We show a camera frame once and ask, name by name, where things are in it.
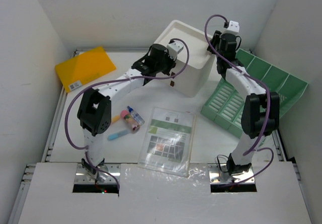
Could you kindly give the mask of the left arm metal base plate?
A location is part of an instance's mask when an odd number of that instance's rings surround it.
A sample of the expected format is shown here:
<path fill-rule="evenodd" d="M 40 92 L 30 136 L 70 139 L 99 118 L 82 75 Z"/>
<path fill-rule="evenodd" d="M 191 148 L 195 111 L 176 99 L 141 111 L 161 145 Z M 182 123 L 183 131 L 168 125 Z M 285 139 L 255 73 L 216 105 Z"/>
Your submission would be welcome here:
<path fill-rule="evenodd" d="M 115 164 L 104 164 L 103 171 L 109 172 L 118 181 L 120 179 L 121 166 Z M 116 184 L 113 177 L 106 173 L 97 172 L 95 175 L 89 173 L 82 164 L 77 165 L 74 184 Z"/>

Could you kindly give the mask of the blue highlighter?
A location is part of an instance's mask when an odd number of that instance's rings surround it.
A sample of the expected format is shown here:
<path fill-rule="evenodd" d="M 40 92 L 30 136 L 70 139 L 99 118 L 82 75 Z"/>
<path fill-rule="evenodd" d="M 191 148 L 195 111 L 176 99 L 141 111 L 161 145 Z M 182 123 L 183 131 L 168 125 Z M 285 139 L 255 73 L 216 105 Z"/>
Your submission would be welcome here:
<path fill-rule="evenodd" d="M 107 140 L 109 141 L 112 141 L 112 140 L 115 140 L 115 139 L 118 139 L 122 136 L 125 136 L 127 134 L 129 134 L 130 131 L 125 129 L 125 130 L 122 130 L 122 131 L 119 131 L 119 132 L 116 132 L 116 133 L 113 133 L 113 134 L 110 134 L 108 137 L 107 137 Z"/>

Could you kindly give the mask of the orange pink highlighter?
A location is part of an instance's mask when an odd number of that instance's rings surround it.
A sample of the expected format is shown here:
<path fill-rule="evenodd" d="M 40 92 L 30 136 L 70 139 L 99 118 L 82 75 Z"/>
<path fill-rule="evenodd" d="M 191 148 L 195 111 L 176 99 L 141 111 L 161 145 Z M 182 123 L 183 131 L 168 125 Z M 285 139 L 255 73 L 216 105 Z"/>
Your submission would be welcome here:
<path fill-rule="evenodd" d="M 116 123 L 118 120 L 120 120 L 120 116 L 119 115 L 116 115 L 114 116 L 112 119 L 111 119 L 111 123 L 114 124 Z"/>

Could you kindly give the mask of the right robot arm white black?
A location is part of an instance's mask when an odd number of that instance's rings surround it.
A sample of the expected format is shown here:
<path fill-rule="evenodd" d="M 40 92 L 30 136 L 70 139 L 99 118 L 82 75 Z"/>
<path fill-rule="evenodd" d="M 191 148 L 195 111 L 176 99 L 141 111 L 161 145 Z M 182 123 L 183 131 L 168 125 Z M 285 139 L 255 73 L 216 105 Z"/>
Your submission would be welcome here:
<path fill-rule="evenodd" d="M 236 57 L 237 36 L 216 30 L 207 50 L 217 57 L 217 72 L 230 83 L 244 101 L 241 116 L 243 129 L 237 147 L 230 153 L 226 168 L 229 175 L 246 172 L 264 136 L 279 126 L 280 100 L 276 92 L 250 76 Z"/>

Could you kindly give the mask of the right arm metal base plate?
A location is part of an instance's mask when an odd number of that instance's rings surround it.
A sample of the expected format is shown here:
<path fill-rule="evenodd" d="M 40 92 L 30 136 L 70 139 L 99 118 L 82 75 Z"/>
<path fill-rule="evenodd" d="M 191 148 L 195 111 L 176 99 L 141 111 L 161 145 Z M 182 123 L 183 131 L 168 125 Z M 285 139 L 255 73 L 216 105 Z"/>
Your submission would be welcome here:
<path fill-rule="evenodd" d="M 209 180 L 210 184 L 224 185 L 224 184 L 255 184 L 253 169 L 250 168 L 246 172 L 229 175 L 226 164 L 209 164 Z"/>

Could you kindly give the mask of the clear spray bottle blue cap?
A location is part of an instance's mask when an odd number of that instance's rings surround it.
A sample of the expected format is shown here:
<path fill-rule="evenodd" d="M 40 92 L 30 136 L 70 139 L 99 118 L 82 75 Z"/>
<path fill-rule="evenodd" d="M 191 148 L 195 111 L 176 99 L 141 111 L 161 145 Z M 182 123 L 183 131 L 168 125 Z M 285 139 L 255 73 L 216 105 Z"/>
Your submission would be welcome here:
<path fill-rule="evenodd" d="M 140 125 L 142 126 L 145 121 L 144 119 L 133 109 L 131 108 L 130 106 L 127 106 L 127 109 L 130 113 L 130 115 L 132 116 L 132 118 Z"/>

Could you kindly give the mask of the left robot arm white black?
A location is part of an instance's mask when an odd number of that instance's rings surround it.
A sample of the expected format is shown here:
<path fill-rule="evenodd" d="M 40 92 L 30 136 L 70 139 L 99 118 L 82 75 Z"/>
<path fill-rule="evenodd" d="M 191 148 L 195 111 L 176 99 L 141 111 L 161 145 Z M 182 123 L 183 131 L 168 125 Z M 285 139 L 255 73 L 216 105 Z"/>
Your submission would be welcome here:
<path fill-rule="evenodd" d="M 151 81 L 158 73 L 170 74 L 176 66 L 176 59 L 183 46 L 177 42 L 153 44 L 148 53 L 137 60 L 131 68 L 119 77 L 122 82 L 103 84 L 97 89 L 84 92 L 77 117 L 83 129 L 86 157 L 82 164 L 97 167 L 104 161 L 104 132 L 109 128 L 112 118 L 112 106 L 128 93 Z"/>

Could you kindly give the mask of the white three-drawer cabinet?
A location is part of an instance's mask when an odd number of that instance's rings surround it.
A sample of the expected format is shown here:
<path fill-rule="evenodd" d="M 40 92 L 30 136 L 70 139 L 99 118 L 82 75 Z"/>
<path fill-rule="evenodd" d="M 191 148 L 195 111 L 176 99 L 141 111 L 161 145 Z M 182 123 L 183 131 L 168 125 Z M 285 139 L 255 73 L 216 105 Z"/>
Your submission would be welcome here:
<path fill-rule="evenodd" d="M 187 97 L 194 97 L 207 82 L 216 56 L 207 51 L 204 32 L 181 21 L 173 20 L 155 43 L 166 46 L 173 38 L 185 41 L 189 48 L 189 62 L 179 76 L 161 82 Z"/>

